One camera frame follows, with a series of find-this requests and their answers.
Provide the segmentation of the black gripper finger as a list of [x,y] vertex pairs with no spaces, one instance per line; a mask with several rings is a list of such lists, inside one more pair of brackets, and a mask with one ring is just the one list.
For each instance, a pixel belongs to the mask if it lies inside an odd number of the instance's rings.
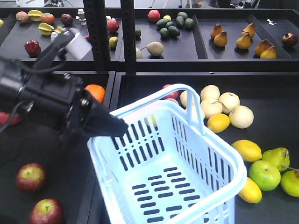
[[128,124],[123,119],[110,114],[109,110],[89,91],[82,91],[82,99],[87,101],[87,105],[80,108],[82,115],[80,130],[84,136],[121,137],[125,134]]

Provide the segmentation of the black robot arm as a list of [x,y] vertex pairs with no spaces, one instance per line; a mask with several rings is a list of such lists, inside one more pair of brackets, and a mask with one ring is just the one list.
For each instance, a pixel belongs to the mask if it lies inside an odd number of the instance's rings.
[[0,59],[0,110],[8,113],[3,132],[15,117],[54,130],[63,142],[74,137],[123,136],[128,125],[84,89],[82,78],[30,68],[16,59]]

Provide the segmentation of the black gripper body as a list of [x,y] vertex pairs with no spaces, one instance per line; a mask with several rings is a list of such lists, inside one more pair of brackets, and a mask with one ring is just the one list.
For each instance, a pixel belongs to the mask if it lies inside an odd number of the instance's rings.
[[51,128],[67,147],[84,139],[83,123],[93,98],[83,84],[82,78],[71,73],[30,75],[17,100],[24,102],[25,117]]

